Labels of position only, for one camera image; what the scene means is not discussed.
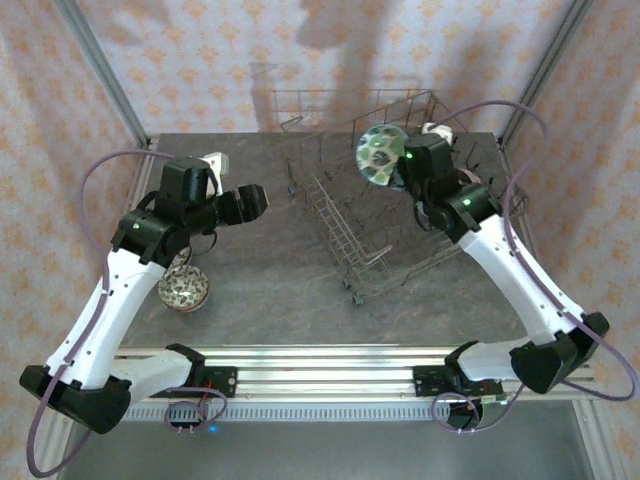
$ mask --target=marble surface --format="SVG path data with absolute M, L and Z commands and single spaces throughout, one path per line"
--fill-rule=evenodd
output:
M 153 290 L 125 345 L 345 344 L 447 345 L 501 341 L 525 334 L 488 276 L 464 254 L 356 307 L 304 204 L 287 192 L 281 134 L 165 134 L 158 150 L 229 156 L 225 189 L 265 187 L 266 213 L 251 224 L 220 228 L 216 247 L 192 263 L 211 281 L 207 303 L 191 314 L 165 307 Z M 159 185 L 156 161 L 147 189 Z M 195 238 L 196 250 L 207 239 Z

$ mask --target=dish rack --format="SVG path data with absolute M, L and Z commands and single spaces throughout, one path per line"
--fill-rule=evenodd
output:
M 309 133 L 304 114 L 281 124 L 286 134 L 289 193 L 303 200 L 317 220 L 356 305 L 404 285 L 460 251 L 443 232 L 428 225 L 425 232 L 418 226 L 409 195 L 369 183 L 356 166 L 358 140 L 370 127 L 389 123 L 412 135 L 425 122 L 449 112 L 432 91 L 415 92 L 407 90 L 401 100 L 321 132 Z M 495 137 L 471 133 L 457 121 L 450 125 L 455 132 L 456 167 L 475 173 L 492 194 L 501 197 L 508 176 Z M 517 189 L 511 215 L 524 213 L 526 203 L 526 196 Z

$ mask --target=wire dish rack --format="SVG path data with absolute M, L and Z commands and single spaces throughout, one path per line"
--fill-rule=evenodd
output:
M 289 193 L 302 199 L 317 220 L 356 305 L 404 285 L 460 251 L 443 232 L 428 225 L 425 232 L 417 225 L 408 194 L 369 183 L 355 161 L 358 140 L 370 127 L 389 123 L 412 135 L 448 112 L 433 92 L 407 90 L 398 101 L 321 132 L 309 133 L 304 114 L 281 124 Z M 473 172 L 501 197 L 509 179 L 493 134 L 471 133 L 455 121 L 451 126 L 456 166 Z M 517 189 L 511 215 L 524 213 L 526 203 Z

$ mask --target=patterned wallpaper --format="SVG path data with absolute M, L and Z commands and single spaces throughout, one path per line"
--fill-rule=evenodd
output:
M 607 338 L 640 370 L 640 3 L 594 2 L 535 108 L 550 123 L 541 151 L 529 124 L 513 161 L 540 155 L 523 181 L 543 265 L 586 310 L 601 310 Z M 597 355 L 603 390 L 629 380 L 607 353 Z M 640 401 L 611 405 L 629 478 L 640 475 Z
M 78 226 L 75 195 L 96 156 L 130 137 L 53 2 L 6 2 L 0 16 L 0 478 L 27 478 L 36 400 L 18 378 L 42 363 L 75 322 L 99 262 Z M 87 211 L 106 242 L 135 160 L 89 182 Z
M 272 131 L 300 110 L 346 120 L 377 104 L 374 88 L 444 90 L 451 108 L 517 99 L 571 3 L 79 1 L 150 133 Z M 507 115 L 468 122 L 500 129 Z

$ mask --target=black mounting plate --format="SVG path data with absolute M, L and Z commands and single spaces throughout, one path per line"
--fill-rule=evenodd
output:
M 504 394 L 502 385 L 493 380 L 468 382 L 462 387 L 455 387 L 448 379 L 447 372 L 450 370 L 444 365 L 413 367 L 413 385 L 416 397 L 435 397 L 447 392 L 456 392 L 467 397 Z
M 227 398 L 236 395 L 238 387 L 238 369 L 236 367 L 197 367 L 190 387 L 206 387 L 211 381 L 211 388 L 218 390 Z M 153 398 L 200 398 L 202 392 L 160 392 Z

